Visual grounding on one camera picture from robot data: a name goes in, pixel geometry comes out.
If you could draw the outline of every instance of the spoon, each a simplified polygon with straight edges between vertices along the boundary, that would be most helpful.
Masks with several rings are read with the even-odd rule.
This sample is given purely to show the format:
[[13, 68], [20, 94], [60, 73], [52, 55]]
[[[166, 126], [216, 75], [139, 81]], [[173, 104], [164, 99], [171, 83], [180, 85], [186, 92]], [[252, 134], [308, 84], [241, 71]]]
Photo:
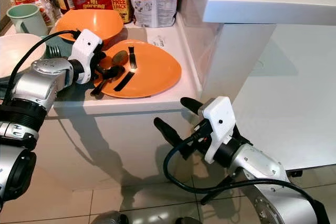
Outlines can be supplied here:
[[111, 78], [118, 79], [120, 76], [122, 76], [122, 74], [125, 72], [125, 68], [122, 65], [126, 64], [128, 58], [129, 56], [127, 51], [123, 50], [117, 52], [112, 58], [112, 67], [110, 69], [102, 71], [103, 80], [99, 83], [98, 86], [95, 87], [94, 90], [91, 91], [90, 95], [92, 96], [99, 95], [104, 85], [109, 79]]

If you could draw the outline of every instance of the tiled floor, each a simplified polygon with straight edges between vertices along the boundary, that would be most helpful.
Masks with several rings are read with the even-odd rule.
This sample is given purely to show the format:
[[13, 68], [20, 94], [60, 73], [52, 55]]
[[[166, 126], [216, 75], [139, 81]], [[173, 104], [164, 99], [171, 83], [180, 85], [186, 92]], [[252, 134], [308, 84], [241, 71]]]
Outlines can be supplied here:
[[[221, 180], [219, 166], [205, 165], [197, 156], [194, 163], [190, 183], [205, 187]], [[336, 166], [304, 171], [293, 182], [322, 201], [330, 222], [336, 223]], [[260, 223], [252, 204], [239, 190], [222, 193], [205, 206], [196, 199], [201, 197], [170, 183], [71, 192], [37, 167], [28, 192], [5, 204], [0, 223], [90, 224], [99, 214], [112, 210], [122, 211], [132, 224], [173, 224], [184, 216], [204, 224]]]

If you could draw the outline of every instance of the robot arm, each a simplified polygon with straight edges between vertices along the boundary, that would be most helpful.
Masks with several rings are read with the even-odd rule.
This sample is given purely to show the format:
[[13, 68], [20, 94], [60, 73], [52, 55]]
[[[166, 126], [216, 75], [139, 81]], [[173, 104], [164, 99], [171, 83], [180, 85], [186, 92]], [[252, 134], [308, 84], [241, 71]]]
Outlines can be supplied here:
[[0, 210], [29, 187], [36, 163], [31, 152], [38, 131], [57, 92], [77, 82], [90, 81], [101, 57], [102, 40], [84, 29], [72, 47], [71, 56], [34, 61], [0, 105]]
[[[169, 180], [194, 193], [208, 193], [206, 191], [211, 189], [212, 192], [201, 200], [202, 205], [221, 191], [238, 187], [234, 186], [237, 183], [241, 183], [240, 186], [248, 184], [242, 187], [242, 191], [254, 205], [262, 224], [329, 223], [323, 204], [291, 184], [280, 162], [255, 148], [240, 135], [228, 97], [218, 97], [204, 105], [190, 98], [182, 98], [181, 103], [201, 118], [194, 128], [195, 133], [185, 141], [161, 119], [154, 120], [154, 125], [164, 138], [175, 147], [164, 162], [164, 172]], [[191, 188], [167, 171], [168, 161], [175, 152], [180, 151], [187, 159], [195, 150], [204, 154], [209, 164], [217, 161], [227, 168], [228, 177], [217, 187]]]

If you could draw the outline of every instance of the black cable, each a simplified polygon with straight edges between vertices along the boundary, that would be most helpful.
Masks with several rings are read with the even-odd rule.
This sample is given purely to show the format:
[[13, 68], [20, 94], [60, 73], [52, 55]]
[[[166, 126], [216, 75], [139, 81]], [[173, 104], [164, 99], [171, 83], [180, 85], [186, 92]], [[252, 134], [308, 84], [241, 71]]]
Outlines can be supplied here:
[[282, 180], [276, 180], [276, 179], [261, 178], [261, 179], [252, 179], [252, 180], [229, 183], [226, 186], [214, 186], [214, 187], [208, 187], [208, 188], [195, 188], [195, 187], [190, 187], [190, 186], [178, 181], [168, 171], [169, 161], [172, 158], [172, 156], [176, 152], [178, 152], [180, 149], [185, 147], [185, 145], [187, 145], [188, 143], [198, 139], [199, 136], [196, 133], [197, 132], [195, 132], [190, 137], [186, 138], [181, 144], [179, 144], [176, 147], [174, 147], [173, 149], [171, 149], [169, 151], [169, 153], [167, 154], [166, 158], [164, 159], [164, 162], [163, 162], [164, 175], [166, 176], [167, 179], [169, 179], [175, 185], [179, 186], [181, 189], [183, 189], [185, 191], [188, 191], [189, 193], [194, 193], [194, 194], [209, 194], [209, 193], [214, 193], [214, 192], [218, 192], [218, 191], [230, 190], [230, 189], [237, 188], [237, 187], [251, 186], [251, 185], [261, 185], [261, 184], [284, 186], [284, 187], [288, 187], [288, 188], [293, 189], [293, 190], [299, 192], [300, 194], [302, 194], [304, 196], [304, 198], [313, 207], [316, 216], [318, 216], [318, 210], [316, 208], [315, 200], [307, 192], [305, 192], [302, 188], [300, 188], [300, 187], [298, 187], [298, 186], [296, 186], [296, 185], [294, 185], [290, 182], [286, 182], [286, 181], [282, 181]]
[[18, 70], [20, 69], [20, 67], [22, 66], [22, 64], [26, 61], [26, 59], [28, 59], [28, 57], [32, 54], [32, 52], [36, 48], [38, 48], [40, 45], [42, 45], [44, 42], [46, 42], [47, 40], [49, 40], [49, 39], [51, 39], [51, 38], [53, 38], [55, 36], [58, 36], [60, 34], [72, 34], [73, 37], [76, 39], [76, 38], [78, 38], [78, 36], [80, 34], [80, 31], [74, 31], [74, 30], [58, 31], [58, 32], [56, 32], [54, 34], [50, 34], [49, 36], [43, 38], [38, 43], [36, 43], [35, 45], [33, 45], [32, 48], [29, 49], [29, 51], [22, 57], [22, 59], [18, 62], [18, 64], [16, 64], [15, 68], [13, 69], [11, 77], [9, 78], [9, 81], [8, 81], [8, 87], [7, 87], [7, 90], [6, 90], [6, 94], [5, 94], [5, 97], [4, 97], [3, 104], [7, 104], [8, 103], [9, 97], [10, 97], [10, 94], [11, 94], [10, 92], [11, 92], [11, 90], [14, 87], [15, 76], [16, 76]]

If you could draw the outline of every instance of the white bowl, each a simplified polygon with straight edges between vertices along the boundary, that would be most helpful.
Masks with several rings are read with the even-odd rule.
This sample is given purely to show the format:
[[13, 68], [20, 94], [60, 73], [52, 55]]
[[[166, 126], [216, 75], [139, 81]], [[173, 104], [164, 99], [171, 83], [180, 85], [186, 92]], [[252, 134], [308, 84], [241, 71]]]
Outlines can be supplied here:
[[[16, 64], [40, 40], [40, 37], [33, 34], [12, 34], [0, 37], [0, 82], [9, 80]], [[33, 61], [43, 57], [45, 51], [46, 44], [43, 43], [28, 57], [18, 73], [29, 69]]]

